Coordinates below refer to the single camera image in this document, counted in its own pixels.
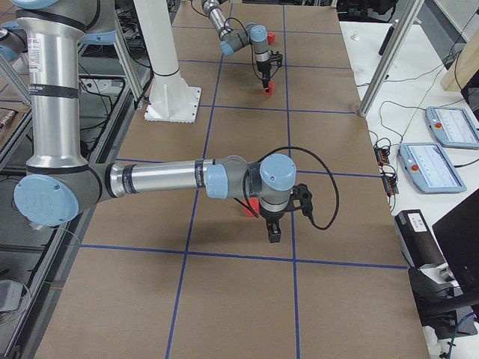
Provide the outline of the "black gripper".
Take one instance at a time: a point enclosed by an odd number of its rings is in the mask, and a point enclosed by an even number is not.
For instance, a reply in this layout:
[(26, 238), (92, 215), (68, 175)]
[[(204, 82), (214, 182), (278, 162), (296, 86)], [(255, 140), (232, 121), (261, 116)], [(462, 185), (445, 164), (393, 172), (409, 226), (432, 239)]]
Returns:
[(260, 208), (260, 215), (266, 221), (269, 243), (279, 243), (281, 241), (280, 220), (284, 216), (282, 211), (271, 212), (263, 207)]
[(256, 61), (257, 70), (260, 72), (260, 78), (262, 80), (263, 89), (270, 89), (270, 79), (271, 79), (271, 61)]

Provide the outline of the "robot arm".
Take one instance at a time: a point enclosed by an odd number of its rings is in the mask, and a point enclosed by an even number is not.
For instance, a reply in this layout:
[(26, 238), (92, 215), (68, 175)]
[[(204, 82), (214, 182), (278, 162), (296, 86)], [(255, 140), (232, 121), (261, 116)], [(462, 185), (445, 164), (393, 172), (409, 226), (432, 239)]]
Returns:
[[(80, 125), (79, 44), (113, 44), (120, 38), (115, 1), (10, 1), (16, 7), (19, 29), (26, 33), (33, 154), (25, 164), (26, 176), (14, 189), (17, 209), (29, 221), (56, 227), (92, 206), (126, 194), (147, 191), (205, 188), (215, 199), (234, 198), (250, 213), (265, 219), (269, 242), (280, 242), (279, 221), (295, 211), (293, 160), (276, 154), (256, 162), (241, 156), (196, 159), (159, 165), (95, 164), (91, 159), (110, 121), (102, 127), (86, 155)], [(221, 3), (201, 1), (224, 56), (250, 46), (261, 74), (264, 92), (272, 93), (272, 65), (280, 68), (283, 55), (270, 49), (273, 40), (264, 25), (254, 22), (235, 31)], [(152, 88), (146, 120), (194, 123), (201, 89), (191, 87), (180, 74), (171, 29), (168, 1), (133, 1), (144, 46), (150, 60)]]
[(227, 57), (249, 46), (251, 49), (251, 65), (254, 75), (261, 81), (263, 92), (272, 95), (274, 82), (272, 77), (282, 66), (283, 55), (270, 49), (273, 40), (264, 25), (250, 22), (243, 25), (238, 19), (226, 18), (220, 8), (224, 1), (203, 0), (201, 8), (211, 21), (220, 40), (222, 54)]

